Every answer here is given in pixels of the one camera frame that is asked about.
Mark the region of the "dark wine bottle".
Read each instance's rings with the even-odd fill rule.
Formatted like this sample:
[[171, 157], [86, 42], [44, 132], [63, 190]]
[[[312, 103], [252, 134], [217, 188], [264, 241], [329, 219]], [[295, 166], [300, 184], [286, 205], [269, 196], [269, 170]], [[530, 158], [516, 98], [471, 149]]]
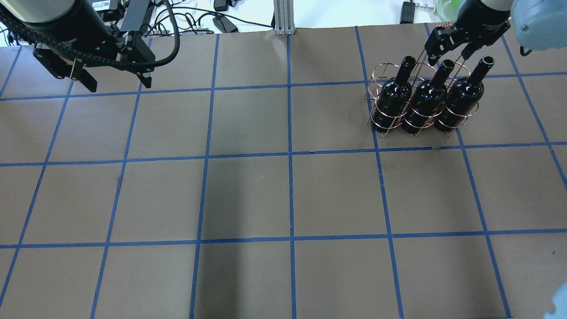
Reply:
[[448, 91], [444, 109], [434, 121], [435, 129], [448, 134], [468, 121], [485, 93], [482, 81], [494, 64], [492, 56], [484, 56], [470, 75], [454, 82]]
[[421, 131], [433, 125], [434, 119], [441, 113], [442, 105], [447, 98], [445, 83], [454, 67], [454, 61], [443, 60], [433, 77], [422, 81], [417, 86], [401, 122], [403, 131], [417, 136]]

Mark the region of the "dark wine bottle in basket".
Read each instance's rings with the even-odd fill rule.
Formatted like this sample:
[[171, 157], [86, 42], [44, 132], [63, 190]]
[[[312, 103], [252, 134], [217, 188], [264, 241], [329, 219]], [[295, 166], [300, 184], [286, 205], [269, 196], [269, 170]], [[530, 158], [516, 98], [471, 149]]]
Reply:
[[492, 56], [484, 56], [470, 75], [454, 82], [448, 91], [444, 109], [434, 121], [435, 129], [448, 134], [468, 121], [485, 93], [482, 81], [494, 64]]

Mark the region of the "green bowl with blocks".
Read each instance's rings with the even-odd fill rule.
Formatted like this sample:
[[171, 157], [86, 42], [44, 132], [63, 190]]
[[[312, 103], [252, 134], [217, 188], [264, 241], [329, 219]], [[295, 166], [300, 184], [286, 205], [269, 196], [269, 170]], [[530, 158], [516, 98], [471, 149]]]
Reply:
[[457, 20], [463, 0], [437, 0], [435, 10], [444, 22]]

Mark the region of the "black power adapter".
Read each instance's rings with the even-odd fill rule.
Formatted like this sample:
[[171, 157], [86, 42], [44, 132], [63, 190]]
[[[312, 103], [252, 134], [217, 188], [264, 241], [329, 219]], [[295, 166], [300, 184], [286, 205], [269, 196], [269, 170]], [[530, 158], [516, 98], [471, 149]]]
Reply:
[[416, 3], [413, 0], [404, 1], [400, 10], [399, 24], [413, 24], [415, 20]]

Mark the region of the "black power brick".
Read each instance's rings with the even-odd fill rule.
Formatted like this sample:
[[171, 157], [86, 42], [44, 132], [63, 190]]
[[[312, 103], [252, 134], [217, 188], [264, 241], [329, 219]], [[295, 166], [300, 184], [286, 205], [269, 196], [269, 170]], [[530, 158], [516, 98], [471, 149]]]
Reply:
[[226, 16], [215, 16], [213, 19], [215, 27], [223, 34], [238, 33], [239, 29]]

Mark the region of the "brown paper table mat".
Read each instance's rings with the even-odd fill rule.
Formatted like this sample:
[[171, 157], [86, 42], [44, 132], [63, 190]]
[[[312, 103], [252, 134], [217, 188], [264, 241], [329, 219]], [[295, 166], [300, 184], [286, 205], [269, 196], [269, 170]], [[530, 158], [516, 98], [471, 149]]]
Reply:
[[508, 33], [449, 136], [364, 97], [432, 25], [185, 35], [95, 93], [1, 48], [3, 319], [540, 319], [566, 281], [566, 50]]

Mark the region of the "aluminium frame post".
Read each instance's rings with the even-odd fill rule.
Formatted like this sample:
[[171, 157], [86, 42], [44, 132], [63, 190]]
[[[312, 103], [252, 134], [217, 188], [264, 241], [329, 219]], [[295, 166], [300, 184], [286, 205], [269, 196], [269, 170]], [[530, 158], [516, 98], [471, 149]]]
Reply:
[[274, 0], [274, 21], [276, 35], [295, 35], [293, 0]]

